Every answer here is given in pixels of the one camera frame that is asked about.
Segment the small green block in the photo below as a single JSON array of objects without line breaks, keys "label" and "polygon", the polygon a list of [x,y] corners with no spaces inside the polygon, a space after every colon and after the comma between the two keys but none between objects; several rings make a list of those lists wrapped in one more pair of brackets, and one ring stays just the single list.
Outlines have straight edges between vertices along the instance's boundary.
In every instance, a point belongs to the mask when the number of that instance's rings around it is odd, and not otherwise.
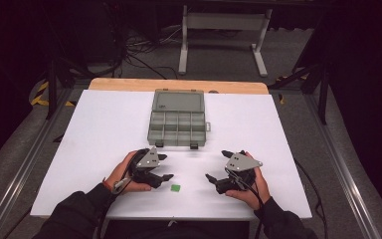
[{"label": "small green block", "polygon": [[181,189],[181,185],[172,184],[170,187],[171,191],[179,191]]}]

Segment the floor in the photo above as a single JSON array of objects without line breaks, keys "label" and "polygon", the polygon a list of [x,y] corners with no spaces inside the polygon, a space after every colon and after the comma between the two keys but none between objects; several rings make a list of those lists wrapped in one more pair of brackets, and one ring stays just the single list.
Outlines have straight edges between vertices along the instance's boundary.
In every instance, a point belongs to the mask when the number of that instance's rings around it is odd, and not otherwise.
[{"label": "floor", "polygon": [[[172,38],[162,46],[149,53],[138,53],[135,57],[153,67],[168,79],[204,80],[204,81],[238,81],[263,82],[272,84],[278,76],[288,76],[311,35],[311,30],[269,31],[262,47],[269,76],[261,78],[250,52],[250,44],[257,36],[252,32],[225,33],[218,31],[195,31],[189,36],[188,68],[185,76],[175,73],[178,67],[180,42]],[[105,64],[90,66],[92,71],[106,68]],[[137,68],[124,62],[115,74],[117,78],[159,79],[153,71]],[[327,143],[316,124],[315,115],[310,112],[306,96],[302,95],[294,83],[282,91],[271,91],[279,112],[289,147],[293,156],[304,167],[322,199],[327,220],[328,238],[366,238],[362,227],[354,215],[347,194],[342,187],[332,163],[332,155]],[[87,81],[78,81],[70,92],[69,100],[77,101],[88,86]],[[280,101],[279,94],[284,96]],[[35,105],[31,113],[20,124],[0,151],[0,202],[7,188],[17,174],[46,120],[47,107]],[[58,149],[55,138],[62,135],[67,128],[75,107],[63,107],[55,119],[49,134],[44,138],[43,147],[39,148],[31,171],[26,180],[16,191],[14,201],[6,204],[8,213],[0,220],[0,238],[31,238],[40,229],[44,219],[31,217],[29,208],[35,200],[38,188],[49,168],[52,158]],[[344,159],[347,168],[365,202],[366,208],[382,238],[382,200],[365,174],[356,152],[351,144],[342,121],[338,106],[329,91],[326,110],[327,129],[335,142],[335,147]],[[306,196],[313,218],[303,220],[303,224],[312,228],[319,238],[324,237],[323,222],[315,214],[317,197],[306,176],[299,172],[305,185]],[[252,223],[251,238],[255,235],[255,223]]]}]

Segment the black sleeve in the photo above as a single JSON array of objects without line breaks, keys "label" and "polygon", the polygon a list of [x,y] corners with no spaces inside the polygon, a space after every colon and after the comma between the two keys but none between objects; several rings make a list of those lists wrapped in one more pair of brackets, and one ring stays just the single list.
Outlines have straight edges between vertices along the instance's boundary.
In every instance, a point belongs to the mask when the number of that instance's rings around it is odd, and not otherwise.
[{"label": "black sleeve", "polygon": [[265,226],[265,234],[275,239],[316,239],[315,233],[302,225],[299,217],[289,211],[283,211],[271,197],[260,210],[254,214]]},{"label": "black sleeve", "polygon": [[93,238],[98,220],[112,194],[102,183],[89,193],[73,193],[60,202],[33,239]]}]

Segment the white table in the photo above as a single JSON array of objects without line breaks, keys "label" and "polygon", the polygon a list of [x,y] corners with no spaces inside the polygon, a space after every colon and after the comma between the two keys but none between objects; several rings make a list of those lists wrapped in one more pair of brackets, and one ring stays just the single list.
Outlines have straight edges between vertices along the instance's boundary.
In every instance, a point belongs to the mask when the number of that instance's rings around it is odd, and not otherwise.
[{"label": "white table", "polygon": [[[64,139],[33,205],[31,215],[48,217],[74,191],[85,192],[109,176],[131,150],[146,140],[153,92],[84,91]],[[225,178],[228,158],[221,150],[249,151],[263,162],[271,195],[284,209],[311,217],[273,99],[269,95],[205,94],[207,142],[158,148],[168,157],[152,172],[175,176],[150,192],[120,196],[108,218],[176,220],[252,220],[244,203],[219,195],[205,173]],[[181,185],[179,192],[170,190]]]}]

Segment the wrist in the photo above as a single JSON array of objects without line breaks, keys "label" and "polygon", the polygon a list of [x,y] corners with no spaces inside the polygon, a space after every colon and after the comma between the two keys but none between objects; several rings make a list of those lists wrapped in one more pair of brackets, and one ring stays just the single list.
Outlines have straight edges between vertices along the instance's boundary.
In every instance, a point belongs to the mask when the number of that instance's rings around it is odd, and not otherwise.
[{"label": "wrist", "polygon": [[109,192],[112,192],[113,191],[113,183],[110,183],[108,180],[106,180],[106,178],[103,179],[103,181],[101,182],[103,184],[103,186],[109,190]]}]

